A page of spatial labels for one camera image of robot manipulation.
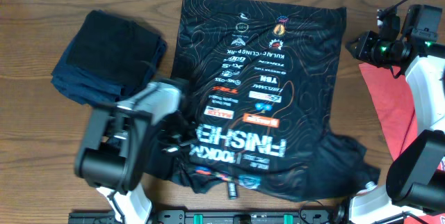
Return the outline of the black jersey with orange contour lines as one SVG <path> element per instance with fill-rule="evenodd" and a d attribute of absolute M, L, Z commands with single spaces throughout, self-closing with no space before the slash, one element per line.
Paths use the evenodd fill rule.
<path fill-rule="evenodd" d="M 156 145 L 147 173 L 294 202 L 376 187 L 366 148 L 330 129 L 346 20 L 344 7 L 182 0 L 171 75 L 189 82 L 183 114 L 197 139 L 175 157 Z"/>

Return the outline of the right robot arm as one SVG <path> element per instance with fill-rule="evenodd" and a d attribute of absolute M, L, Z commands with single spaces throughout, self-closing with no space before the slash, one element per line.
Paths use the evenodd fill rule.
<path fill-rule="evenodd" d="M 386 183 L 351 198 L 349 223 L 395 223 L 444 213 L 444 46 L 408 37 L 382 40 L 368 31 L 346 44 L 357 60 L 376 67 L 399 66 L 414 101 L 418 133 L 391 164 Z"/>

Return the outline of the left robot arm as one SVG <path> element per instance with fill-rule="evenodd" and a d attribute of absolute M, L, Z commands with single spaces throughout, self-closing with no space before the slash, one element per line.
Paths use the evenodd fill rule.
<path fill-rule="evenodd" d="M 182 114 L 188 82 L 151 81 L 134 96 L 94 105 L 74 162 L 74 173 L 100 192 L 117 223 L 150 223 L 152 203 L 140 183 L 149 148 L 180 157 L 197 142 Z"/>

